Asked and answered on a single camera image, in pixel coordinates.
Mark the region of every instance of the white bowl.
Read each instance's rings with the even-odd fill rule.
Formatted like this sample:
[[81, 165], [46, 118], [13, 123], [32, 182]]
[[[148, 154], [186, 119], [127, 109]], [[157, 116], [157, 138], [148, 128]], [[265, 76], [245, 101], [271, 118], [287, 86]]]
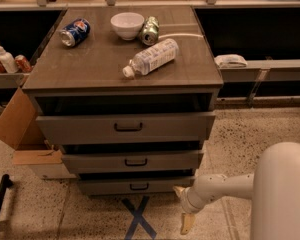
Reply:
[[140, 32], [144, 17], [134, 12], [123, 12], [111, 18], [112, 29], [124, 40], [133, 40]]

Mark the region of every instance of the cardboard box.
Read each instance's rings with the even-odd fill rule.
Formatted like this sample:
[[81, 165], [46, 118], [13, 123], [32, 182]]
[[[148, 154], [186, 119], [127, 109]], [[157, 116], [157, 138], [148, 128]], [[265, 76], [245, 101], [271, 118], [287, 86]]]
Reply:
[[0, 116], [0, 140], [15, 149], [13, 164], [28, 165], [40, 178], [74, 178], [61, 160], [61, 151], [47, 145], [36, 123], [37, 112], [18, 88]]

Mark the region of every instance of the plastic bottle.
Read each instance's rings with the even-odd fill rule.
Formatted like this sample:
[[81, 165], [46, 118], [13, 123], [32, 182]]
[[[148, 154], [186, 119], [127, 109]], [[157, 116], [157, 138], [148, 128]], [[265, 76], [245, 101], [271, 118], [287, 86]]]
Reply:
[[19, 69], [17, 64], [11, 55], [11, 53], [6, 52], [6, 50], [0, 45], [0, 62], [6, 69], [8, 73], [16, 73]]
[[123, 68], [123, 74], [132, 78], [135, 74], [147, 75], [156, 68], [173, 60], [179, 52], [177, 42], [171, 38], [161, 41], [150, 48], [137, 53], [129, 65]]

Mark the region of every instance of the drawer handle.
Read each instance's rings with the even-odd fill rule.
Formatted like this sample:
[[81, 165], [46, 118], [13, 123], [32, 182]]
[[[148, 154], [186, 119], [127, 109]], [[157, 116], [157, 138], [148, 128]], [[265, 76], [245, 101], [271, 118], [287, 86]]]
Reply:
[[119, 126], [117, 123], [114, 124], [114, 129], [117, 132], [139, 132], [142, 130], [143, 124], [140, 123], [138, 126], [136, 127], [123, 127], [123, 126]]
[[144, 160], [129, 160], [129, 159], [125, 159], [124, 163], [126, 166], [145, 166], [148, 163], [148, 159], [145, 158]]
[[130, 184], [130, 190], [147, 190], [149, 188], [149, 183], [144, 184]]

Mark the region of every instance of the blue tape x mark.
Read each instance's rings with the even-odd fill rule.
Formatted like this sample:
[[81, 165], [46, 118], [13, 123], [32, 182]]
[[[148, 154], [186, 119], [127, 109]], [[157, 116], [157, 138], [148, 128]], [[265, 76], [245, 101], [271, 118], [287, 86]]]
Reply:
[[144, 209], [146, 208], [148, 200], [149, 200], [149, 197], [144, 196], [142, 198], [142, 201], [137, 210], [134, 208], [133, 204], [131, 204], [129, 199], [125, 198], [122, 200], [122, 203], [128, 208], [128, 210], [131, 212], [131, 214], [134, 217], [133, 221], [128, 229], [128, 232], [124, 238], [125, 240], [132, 239], [133, 234], [136, 231], [138, 224], [140, 224], [144, 228], [144, 230], [148, 233], [148, 235], [151, 237], [151, 239], [156, 238], [157, 232], [154, 231], [154, 229], [150, 226], [150, 224], [142, 216], [142, 213], [143, 213]]

